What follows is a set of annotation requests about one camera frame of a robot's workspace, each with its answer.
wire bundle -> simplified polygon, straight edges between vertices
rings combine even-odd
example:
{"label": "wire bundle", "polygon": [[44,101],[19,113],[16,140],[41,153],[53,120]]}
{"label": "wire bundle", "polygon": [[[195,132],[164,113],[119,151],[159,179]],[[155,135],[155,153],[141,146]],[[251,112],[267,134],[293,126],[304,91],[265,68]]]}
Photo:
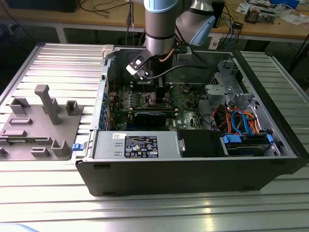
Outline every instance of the wire bundle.
{"label": "wire bundle", "polygon": [[[218,112],[223,113],[219,107],[216,107],[216,110],[212,113],[211,117],[214,118]],[[241,118],[238,126],[235,124],[236,117]],[[242,124],[247,134],[260,134],[256,117],[251,113],[238,108],[225,108],[225,120],[218,126],[218,129],[227,133],[243,135],[243,132],[240,130]]]}
{"label": "wire bundle", "polygon": [[[220,45],[218,46],[218,49],[220,49],[221,47],[225,47],[226,45],[227,45],[226,50],[229,49],[233,45],[235,45],[234,46],[234,49],[235,49],[235,47],[237,46],[237,44],[239,42],[239,36],[241,34],[241,30],[237,29],[238,35],[235,38],[233,38],[233,35],[235,34],[234,27],[233,27],[235,20],[234,20],[233,16],[231,16],[229,9],[226,7],[226,5],[225,5],[225,8],[227,10],[227,13],[222,12],[221,18],[224,19],[225,22],[228,22],[228,24],[226,26],[229,28],[229,31],[228,31],[228,34],[226,35],[226,37],[224,38],[223,42],[221,42]],[[231,34],[231,36],[230,36],[229,40],[225,43],[229,34]]]}

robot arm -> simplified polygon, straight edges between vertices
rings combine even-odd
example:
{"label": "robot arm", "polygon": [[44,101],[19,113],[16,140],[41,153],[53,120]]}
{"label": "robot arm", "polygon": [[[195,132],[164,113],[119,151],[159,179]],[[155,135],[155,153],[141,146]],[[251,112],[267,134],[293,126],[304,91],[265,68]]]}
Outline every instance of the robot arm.
{"label": "robot arm", "polygon": [[[214,16],[205,13],[209,4],[211,0],[144,0],[147,50],[126,67],[131,75],[143,80],[150,73],[157,75],[166,70],[167,65],[160,60],[170,58],[175,47],[176,24],[187,44],[201,46],[215,21]],[[152,65],[146,67],[149,60]]]}

table leg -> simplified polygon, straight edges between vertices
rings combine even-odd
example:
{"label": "table leg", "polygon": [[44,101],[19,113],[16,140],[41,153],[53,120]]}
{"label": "table leg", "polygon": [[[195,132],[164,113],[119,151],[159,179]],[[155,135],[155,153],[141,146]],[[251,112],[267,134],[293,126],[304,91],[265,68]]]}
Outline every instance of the table leg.
{"label": "table leg", "polygon": [[61,25],[57,25],[56,27],[56,31],[57,31],[57,35],[58,35],[58,38],[59,38],[59,42],[62,43],[62,44],[67,44],[67,37],[64,33],[64,28],[63,26]]}

floor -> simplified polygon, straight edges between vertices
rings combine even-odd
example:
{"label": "floor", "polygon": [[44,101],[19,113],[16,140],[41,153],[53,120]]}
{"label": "floor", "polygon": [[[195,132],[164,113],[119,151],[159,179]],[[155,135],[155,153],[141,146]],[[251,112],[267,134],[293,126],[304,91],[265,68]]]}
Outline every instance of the floor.
{"label": "floor", "polygon": [[[25,27],[32,37],[38,42],[58,43],[56,30],[45,27]],[[94,31],[86,29],[66,29],[68,41],[71,44],[117,44],[125,45],[125,32],[118,31]],[[202,48],[207,48],[210,39],[208,39]],[[233,44],[231,49],[243,50],[246,46],[246,40],[239,40],[237,44]],[[128,44],[132,44],[132,38],[128,37]],[[18,71],[28,54],[31,52],[35,43],[26,35],[20,28],[15,27],[14,35],[9,37],[5,33],[0,36],[0,92],[2,92],[14,74]],[[293,50],[287,43],[271,42],[266,48],[267,52],[272,53],[280,63],[288,69],[294,55],[297,51],[297,46],[294,44]],[[309,57],[306,57],[294,70],[292,76],[299,85],[307,90],[308,82],[304,81],[305,76],[309,76],[308,71]]]}

white paper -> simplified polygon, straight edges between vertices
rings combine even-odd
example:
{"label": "white paper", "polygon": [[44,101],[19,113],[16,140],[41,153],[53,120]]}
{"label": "white paper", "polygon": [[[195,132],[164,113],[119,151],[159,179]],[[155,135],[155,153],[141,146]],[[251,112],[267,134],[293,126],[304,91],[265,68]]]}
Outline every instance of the white paper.
{"label": "white paper", "polygon": [[249,9],[250,4],[240,3],[236,12],[246,14]]}
{"label": "white paper", "polygon": [[294,14],[290,14],[284,17],[281,17],[284,21],[287,21],[289,23],[292,23],[294,25],[299,25],[302,23],[309,23],[309,19],[301,18],[299,16],[296,16]]}

